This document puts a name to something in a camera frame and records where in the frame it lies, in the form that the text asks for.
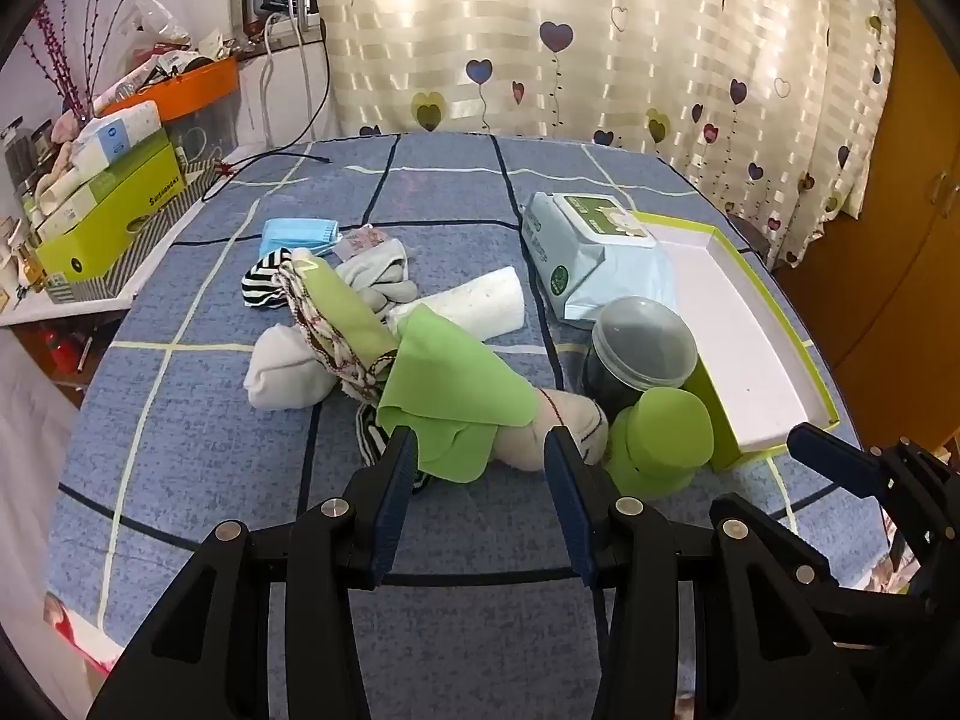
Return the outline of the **green white box tray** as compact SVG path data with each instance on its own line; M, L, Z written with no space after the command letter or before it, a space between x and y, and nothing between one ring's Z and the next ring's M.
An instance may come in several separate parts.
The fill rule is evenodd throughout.
M685 384L715 426L711 468L722 473L786 449L810 422L831 431L839 411L799 333L747 254L717 227L640 211L669 255L677 312L700 362Z

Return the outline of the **purple decorative branches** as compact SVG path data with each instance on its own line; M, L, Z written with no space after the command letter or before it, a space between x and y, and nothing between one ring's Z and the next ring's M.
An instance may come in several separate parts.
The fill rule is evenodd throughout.
M107 49L132 0L44 0L18 43L41 72L62 107L86 122Z

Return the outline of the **cream sock red stripe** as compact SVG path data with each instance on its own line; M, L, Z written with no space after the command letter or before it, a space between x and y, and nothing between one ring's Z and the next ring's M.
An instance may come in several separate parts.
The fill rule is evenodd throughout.
M545 437L555 427L564 427L586 465L597 465L607 452L608 421L604 411L589 397L560 390L537 390L539 408L530 424L500 427L493 442L494 460L524 473L542 473L545 468Z

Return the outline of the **orange plastic bin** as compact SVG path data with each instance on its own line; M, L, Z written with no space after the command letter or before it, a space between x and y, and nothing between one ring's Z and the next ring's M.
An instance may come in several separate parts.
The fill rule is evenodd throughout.
M130 98L114 101L104 108L104 115L153 101L160 121L166 124L205 109L238 88L238 62L235 57L228 57L140 89Z

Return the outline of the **black white striped sock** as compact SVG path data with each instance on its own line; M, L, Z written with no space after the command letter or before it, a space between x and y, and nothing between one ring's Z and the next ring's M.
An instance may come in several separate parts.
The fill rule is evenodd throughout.
M280 247L263 254L241 278L241 296L249 309L278 309L286 304L277 280L280 266L291 260L291 250Z

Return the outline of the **white grey sock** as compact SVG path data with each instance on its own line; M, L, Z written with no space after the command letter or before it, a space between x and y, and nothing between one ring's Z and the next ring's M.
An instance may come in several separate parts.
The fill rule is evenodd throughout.
M416 282L410 278L407 249L398 239L364 250L337 266L335 273L378 319L396 305L409 304L420 296Z

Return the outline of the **blue white tissue pack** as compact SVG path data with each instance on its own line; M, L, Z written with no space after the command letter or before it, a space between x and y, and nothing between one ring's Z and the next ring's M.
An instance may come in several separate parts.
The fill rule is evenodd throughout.
M73 142L70 165L89 181L160 128L160 111L153 101L93 119Z

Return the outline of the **bright green cloth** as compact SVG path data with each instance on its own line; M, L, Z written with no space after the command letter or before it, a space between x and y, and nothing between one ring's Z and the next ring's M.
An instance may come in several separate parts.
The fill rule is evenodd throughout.
M526 427L539 411L532 383L477 338L419 305L398 326L394 364L376 424L416 437L418 470L449 483L485 473L503 427Z

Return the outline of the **small orange item bag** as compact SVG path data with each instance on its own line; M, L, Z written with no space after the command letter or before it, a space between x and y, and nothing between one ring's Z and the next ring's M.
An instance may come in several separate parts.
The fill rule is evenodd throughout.
M342 262L348 262L356 255L363 254L366 250L384 244L390 238L391 236L387 232L381 231L381 229L377 229L370 224L363 224L363 226L352 229L352 231L345 232L342 238L338 239L334 247L334 254Z

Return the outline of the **clear plastic round container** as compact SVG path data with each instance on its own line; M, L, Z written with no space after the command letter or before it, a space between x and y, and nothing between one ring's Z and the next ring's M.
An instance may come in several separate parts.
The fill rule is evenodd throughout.
M682 387L699 360L681 316L660 302L625 296L604 305L594 320L584 393L613 419L651 388Z

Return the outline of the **green square lid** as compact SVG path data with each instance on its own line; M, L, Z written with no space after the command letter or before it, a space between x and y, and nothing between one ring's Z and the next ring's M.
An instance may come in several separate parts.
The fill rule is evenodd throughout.
M654 387L613 421L604 468L620 493L652 500L690 486L714 453L703 401L681 388Z

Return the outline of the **blue face mask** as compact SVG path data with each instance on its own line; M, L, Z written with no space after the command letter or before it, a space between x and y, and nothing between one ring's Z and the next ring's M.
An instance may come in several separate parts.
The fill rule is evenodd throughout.
M311 254L324 254L340 241L340 226L325 218L272 218L267 220L260 236L259 257L278 249L308 249Z

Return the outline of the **yellow green cardboard box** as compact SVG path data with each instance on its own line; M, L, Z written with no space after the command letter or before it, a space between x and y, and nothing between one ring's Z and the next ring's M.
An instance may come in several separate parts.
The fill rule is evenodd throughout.
M69 283L102 277L184 188L176 151L155 133L71 195L64 208L73 224L55 225L57 234L37 249L39 262Z

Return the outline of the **heart pattern curtain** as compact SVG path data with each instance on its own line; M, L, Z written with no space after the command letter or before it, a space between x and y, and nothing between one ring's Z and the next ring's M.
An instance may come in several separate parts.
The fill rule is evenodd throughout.
M347 132L647 153L797 265L864 203L895 0L317 0Z

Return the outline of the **green towel patterned trim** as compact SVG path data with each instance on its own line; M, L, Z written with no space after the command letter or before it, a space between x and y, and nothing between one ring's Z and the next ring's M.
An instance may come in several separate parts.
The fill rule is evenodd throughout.
M301 335L325 371L355 400L381 400L397 340L345 281L309 250L296 249L277 280Z

